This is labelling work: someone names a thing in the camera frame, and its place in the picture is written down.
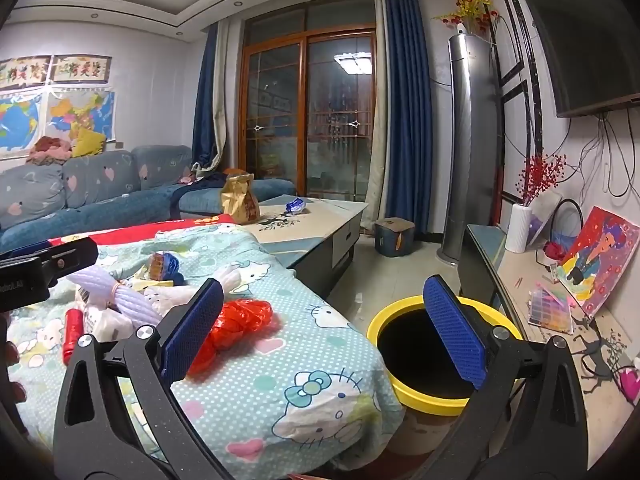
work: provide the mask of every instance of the yellow ring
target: yellow ring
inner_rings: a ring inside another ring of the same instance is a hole
[[[491,308],[484,303],[480,303],[479,301],[469,300],[462,297],[458,297],[458,299],[460,300],[460,303],[472,306],[476,309],[487,323],[490,323],[492,326],[502,325],[503,327],[506,327],[514,337],[522,339],[522,336],[515,325],[494,308]],[[404,300],[399,300],[386,306],[376,315],[375,318],[373,318],[373,321],[371,321],[369,328],[367,328],[367,339],[377,347],[378,336],[385,326],[387,326],[396,317],[420,308],[424,308],[422,296],[411,296],[410,298],[404,298]],[[469,400],[443,399],[441,397],[429,396],[408,387],[404,383],[401,383],[388,370],[387,373],[389,374],[391,385],[396,392],[398,400],[405,406],[413,408],[419,412],[431,413],[431,415],[455,416],[462,412],[466,406],[466,402]]]

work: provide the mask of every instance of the sofa back cushion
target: sofa back cushion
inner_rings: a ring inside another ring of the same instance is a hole
[[[140,189],[176,184],[191,173],[191,148],[152,144],[131,150],[136,159]]]
[[[140,190],[135,161],[125,150],[71,158],[62,174],[70,208]]]
[[[64,206],[61,166],[25,164],[0,173],[0,229],[46,216]]]

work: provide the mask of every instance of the blue bow print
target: blue bow print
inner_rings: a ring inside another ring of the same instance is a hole
[[[306,408],[311,397],[319,394],[331,385],[331,377],[326,372],[316,370],[309,374],[309,380],[302,386],[290,386],[284,390],[285,398],[297,408]]]

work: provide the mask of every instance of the bed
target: bed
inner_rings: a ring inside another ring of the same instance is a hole
[[[379,352],[336,310],[299,282],[255,237],[230,223],[157,232],[151,239],[100,245],[97,263],[132,275],[154,251],[171,251],[188,283],[219,266],[242,277],[238,297],[267,300],[274,321],[221,352],[203,380],[172,392],[194,428],[238,480],[270,480],[331,461],[352,469],[375,459],[404,415]],[[12,312],[8,338],[20,351],[10,379],[23,384],[20,416],[36,446],[52,448],[65,373],[63,320],[74,306],[66,279],[49,300]],[[120,387],[145,450],[160,456],[128,380]]]

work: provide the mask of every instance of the flower arrangement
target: flower arrangement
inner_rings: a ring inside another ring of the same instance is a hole
[[[516,190],[522,194],[522,205],[528,206],[543,191],[558,187],[558,179],[564,177],[566,155],[533,155],[525,160],[520,171]]]
[[[442,20],[449,27],[464,23],[469,32],[484,34],[491,26],[491,17],[498,16],[498,12],[492,9],[491,0],[456,0],[456,7],[455,12],[436,16],[434,20]]]

